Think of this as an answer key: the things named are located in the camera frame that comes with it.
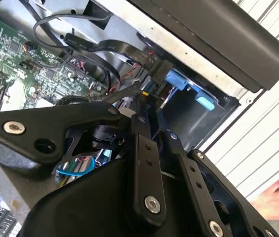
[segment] human hand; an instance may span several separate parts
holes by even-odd
[[[264,219],[279,220],[279,180],[250,203]]]

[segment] green circuit board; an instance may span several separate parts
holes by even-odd
[[[35,64],[23,45],[30,40],[0,21],[0,85],[6,89],[2,111],[35,108],[42,100],[53,105],[66,95],[99,96],[107,88],[83,69],[81,62],[70,60],[57,69]],[[32,56],[48,65],[61,59],[38,46]]]

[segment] red wire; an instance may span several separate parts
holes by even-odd
[[[86,160],[88,160],[89,159],[89,157],[84,157],[84,159],[82,159],[82,157],[79,157],[78,158],[78,161],[86,161]]]
[[[151,51],[148,53],[148,55],[153,55],[155,52]],[[133,71],[139,67],[139,64],[135,63],[132,68],[121,77],[121,81],[124,80],[125,77],[127,77],[128,75],[131,75],[133,73]],[[116,89],[116,86],[118,84],[118,81],[113,85],[113,87],[110,89],[109,93],[113,92]]]

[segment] black plastic mount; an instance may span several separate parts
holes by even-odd
[[[0,165],[27,176],[46,177],[64,156],[70,128],[85,131],[120,119],[119,111],[104,102],[0,112]],[[4,125],[10,121],[22,124],[25,131],[7,133]]]
[[[65,149],[65,137],[71,136],[68,130],[83,139],[85,132],[95,134],[108,126],[110,133],[125,138],[115,151],[119,158],[112,157],[108,164],[41,199],[28,214],[20,237],[86,232],[89,236],[268,237],[266,230],[278,237],[202,152],[185,153],[180,139],[167,130],[162,112],[147,100],[134,99],[131,107],[136,113],[123,126],[119,126],[123,115],[102,102],[0,113],[0,165],[23,174],[44,174],[64,154],[72,153],[76,148]],[[23,124],[25,131],[7,133],[8,121]],[[84,140],[86,151],[92,147],[91,138]],[[38,149],[38,140],[47,146]]]

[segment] hex bolt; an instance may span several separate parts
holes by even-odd
[[[209,222],[210,230],[214,233],[216,237],[223,237],[224,233],[222,228],[215,221]]]
[[[171,137],[172,139],[174,139],[174,140],[177,140],[177,139],[178,139],[178,137],[177,137],[174,133],[171,133],[171,134],[170,134],[170,137]]]
[[[153,196],[148,196],[144,200],[146,208],[154,214],[158,214],[160,212],[160,203]]]
[[[200,158],[200,159],[204,159],[204,156],[202,155],[201,152],[197,152],[197,157]]]
[[[13,134],[13,135],[20,135],[26,131],[24,125],[16,121],[6,122],[3,125],[3,129],[6,133]]]

